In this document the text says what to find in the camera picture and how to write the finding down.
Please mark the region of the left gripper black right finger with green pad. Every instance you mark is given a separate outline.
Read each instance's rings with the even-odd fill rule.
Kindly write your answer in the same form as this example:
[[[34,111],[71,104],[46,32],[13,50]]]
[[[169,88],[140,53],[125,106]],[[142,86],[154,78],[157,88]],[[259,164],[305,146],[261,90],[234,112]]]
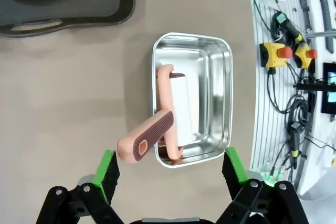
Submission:
[[[216,223],[307,223],[293,185],[283,180],[269,186],[250,178],[233,147],[225,151],[222,174],[232,202]]]

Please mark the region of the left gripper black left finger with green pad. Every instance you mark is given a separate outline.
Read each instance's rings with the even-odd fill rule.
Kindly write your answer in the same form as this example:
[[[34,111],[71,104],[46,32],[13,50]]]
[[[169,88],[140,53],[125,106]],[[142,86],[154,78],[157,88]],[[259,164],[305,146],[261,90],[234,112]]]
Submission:
[[[95,223],[123,223],[111,207],[119,176],[116,152],[106,150],[91,182],[70,191],[62,186],[48,191],[36,222],[78,223],[90,216]]]

